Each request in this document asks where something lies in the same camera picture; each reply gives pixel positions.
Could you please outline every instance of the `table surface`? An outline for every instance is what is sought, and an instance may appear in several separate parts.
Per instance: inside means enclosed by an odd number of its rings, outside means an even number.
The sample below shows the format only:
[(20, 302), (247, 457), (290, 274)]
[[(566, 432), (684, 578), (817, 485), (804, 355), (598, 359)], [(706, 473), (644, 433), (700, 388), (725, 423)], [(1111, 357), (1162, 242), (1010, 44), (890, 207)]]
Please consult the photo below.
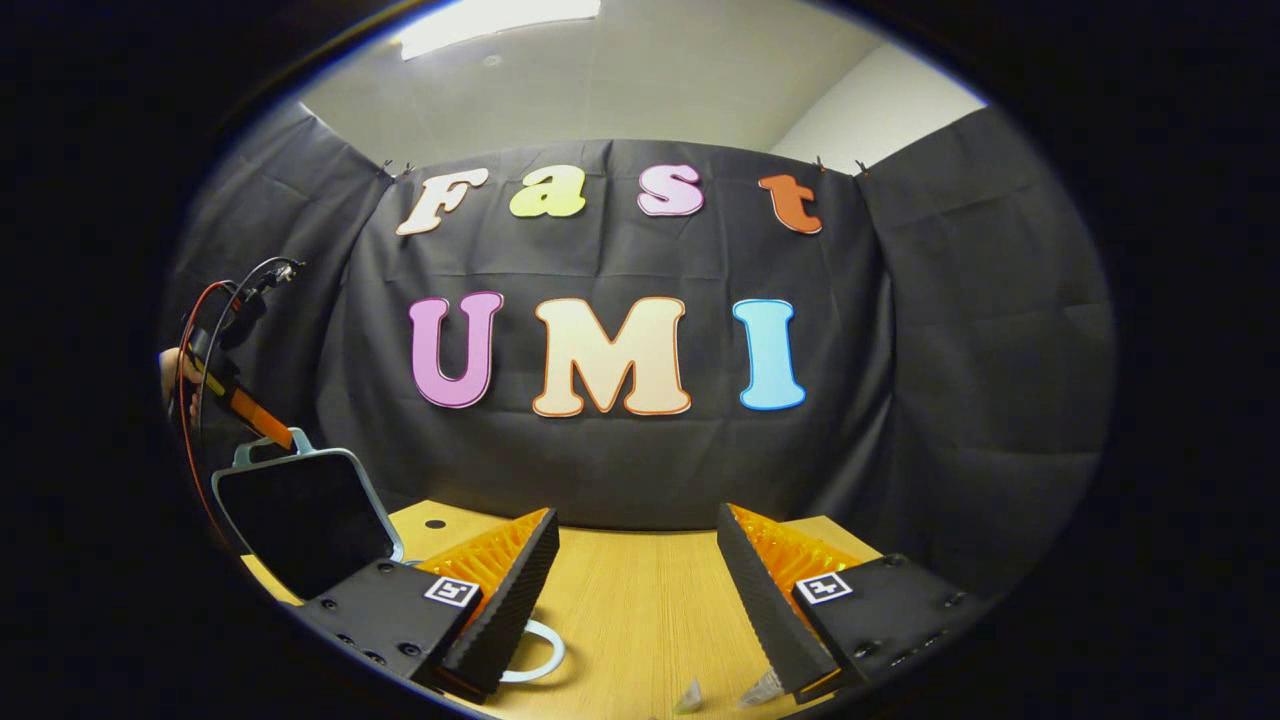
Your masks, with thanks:
[[(406, 560), (436, 552), (507, 519), (425, 501), (390, 515)], [(443, 520), (431, 529), (428, 520)], [(785, 523), (859, 560), (879, 557), (828, 518)], [(511, 720), (648, 720), (677, 717), (676, 701), (698, 679), (703, 707), (678, 717), (781, 717), (797, 706), (791, 696), (736, 708), (735, 702), (769, 662), (730, 578), (716, 532), (632, 533), (559, 529), (561, 548), (532, 618), (559, 633), (568, 652), (561, 666), (530, 683), (503, 684), (483, 712)], [(243, 557), (279, 600), (301, 605), (257, 560)], [(509, 665), (531, 669), (550, 646), (527, 633)]]

